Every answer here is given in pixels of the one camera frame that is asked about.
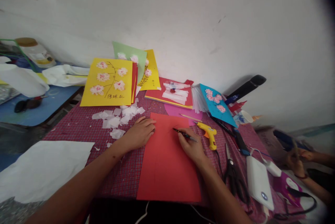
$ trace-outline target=scissors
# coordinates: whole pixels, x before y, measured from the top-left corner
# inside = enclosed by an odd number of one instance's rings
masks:
[[[233,159],[230,156],[230,151],[226,143],[227,152],[227,171],[224,174],[223,181],[226,184],[227,177],[229,177],[229,185],[231,194],[235,196],[236,192],[241,201],[247,205],[250,203],[250,196],[247,187],[244,184],[243,178],[241,177],[239,171],[234,166]]]

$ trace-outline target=plastic bottle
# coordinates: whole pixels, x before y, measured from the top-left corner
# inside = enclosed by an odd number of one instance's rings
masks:
[[[22,51],[33,61],[38,67],[47,69],[56,65],[56,61],[51,54],[40,45],[35,39],[22,37],[15,39]]]

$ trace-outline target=person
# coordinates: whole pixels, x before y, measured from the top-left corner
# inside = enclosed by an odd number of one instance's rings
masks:
[[[105,177],[125,153],[145,146],[155,132],[155,123],[153,119],[139,118],[122,138],[56,191],[26,223],[71,223],[90,204]],[[183,150],[196,164],[204,179],[217,221],[251,224],[243,208],[206,157],[200,136],[191,129],[178,130],[198,140],[187,141],[178,133]]]
[[[335,169],[335,157],[319,152],[307,151],[301,148],[298,148],[297,155],[300,157],[299,159],[296,157],[294,148],[287,153],[287,166],[315,196],[317,196],[326,205],[330,205],[333,199],[332,195],[305,173],[304,165],[301,159],[307,162],[316,162]]]

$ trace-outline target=white power bank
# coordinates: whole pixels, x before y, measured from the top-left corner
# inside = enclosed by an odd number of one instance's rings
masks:
[[[268,173],[264,164],[252,156],[247,156],[248,189],[252,198],[274,210]]]

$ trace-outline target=blue table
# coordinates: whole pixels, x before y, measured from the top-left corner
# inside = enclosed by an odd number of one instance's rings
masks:
[[[21,101],[28,99],[24,95],[18,95],[15,98],[0,105],[0,123],[7,123],[19,126],[37,126],[52,116],[54,116],[62,106],[73,99],[82,86],[59,87],[50,85],[50,89],[46,92],[46,98],[43,98],[41,105],[35,109],[27,109],[25,112],[14,112],[15,105]]]

